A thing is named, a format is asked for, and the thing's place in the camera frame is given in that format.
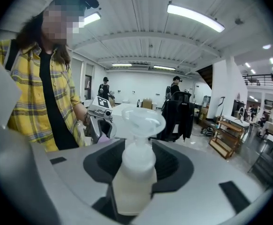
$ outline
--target wooden rack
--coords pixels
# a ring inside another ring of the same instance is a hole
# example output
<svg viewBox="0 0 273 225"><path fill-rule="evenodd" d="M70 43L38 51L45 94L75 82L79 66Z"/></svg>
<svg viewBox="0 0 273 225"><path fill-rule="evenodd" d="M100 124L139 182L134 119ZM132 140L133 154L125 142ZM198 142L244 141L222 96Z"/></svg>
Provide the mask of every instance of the wooden rack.
<svg viewBox="0 0 273 225"><path fill-rule="evenodd" d="M223 118L223 116L217 118L217 127L214 129L209 144L227 159L238 148L244 129L224 121Z"/></svg>

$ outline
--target stairs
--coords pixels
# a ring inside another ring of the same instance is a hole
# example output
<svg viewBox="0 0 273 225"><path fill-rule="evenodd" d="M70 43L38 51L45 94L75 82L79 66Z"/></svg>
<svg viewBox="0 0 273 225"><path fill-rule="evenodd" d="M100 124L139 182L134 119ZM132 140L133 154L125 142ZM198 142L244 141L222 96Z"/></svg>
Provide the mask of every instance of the stairs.
<svg viewBox="0 0 273 225"><path fill-rule="evenodd" d="M212 89L212 65L197 71L204 81Z"/></svg>

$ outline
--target railing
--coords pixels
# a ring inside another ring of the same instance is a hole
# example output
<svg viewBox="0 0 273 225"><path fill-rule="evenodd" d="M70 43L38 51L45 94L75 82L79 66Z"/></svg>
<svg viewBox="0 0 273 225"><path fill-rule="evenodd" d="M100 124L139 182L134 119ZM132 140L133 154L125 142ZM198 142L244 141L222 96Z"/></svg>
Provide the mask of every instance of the railing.
<svg viewBox="0 0 273 225"><path fill-rule="evenodd" d="M273 86L273 74L244 75L246 85Z"/></svg>

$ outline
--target person wearing headset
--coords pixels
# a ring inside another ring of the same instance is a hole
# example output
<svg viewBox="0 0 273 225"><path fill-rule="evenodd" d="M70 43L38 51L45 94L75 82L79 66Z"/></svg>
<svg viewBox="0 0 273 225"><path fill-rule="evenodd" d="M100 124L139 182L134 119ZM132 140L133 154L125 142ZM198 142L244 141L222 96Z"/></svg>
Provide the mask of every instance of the person wearing headset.
<svg viewBox="0 0 273 225"><path fill-rule="evenodd" d="M87 109L75 92L71 76L67 31L84 17L83 0L54 0L22 27L16 39L0 41L0 62L5 66L11 44L18 48L11 77L22 91L8 127L46 151L85 146L78 120Z"/></svg>
<svg viewBox="0 0 273 225"><path fill-rule="evenodd" d="M108 100L108 94L109 94L109 85L107 83L108 83L108 78L104 77L103 83L100 84L98 89L98 95L106 100Z"/></svg>
<svg viewBox="0 0 273 225"><path fill-rule="evenodd" d="M175 93L180 91L179 89L179 82L182 82L182 79L179 76L175 76L173 78L173 83L171 84L170 90L171 90L171 96Z"/></svg>

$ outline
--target sink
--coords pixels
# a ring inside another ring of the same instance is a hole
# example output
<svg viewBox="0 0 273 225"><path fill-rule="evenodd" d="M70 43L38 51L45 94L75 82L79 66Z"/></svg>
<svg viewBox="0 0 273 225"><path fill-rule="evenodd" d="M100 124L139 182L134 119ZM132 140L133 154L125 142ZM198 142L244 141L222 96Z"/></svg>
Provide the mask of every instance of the sink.
<svg viewBox="0 0 273 225"><path fill-rule="evenodd" d="M240 121L239 119L237 119L236 117L233 117L233 116L228 116L228 115L225 115L224 116L225 119L243 127L243 128L246 128L250 125L250 123L248 122L245 122L245 121Z"/></svg>

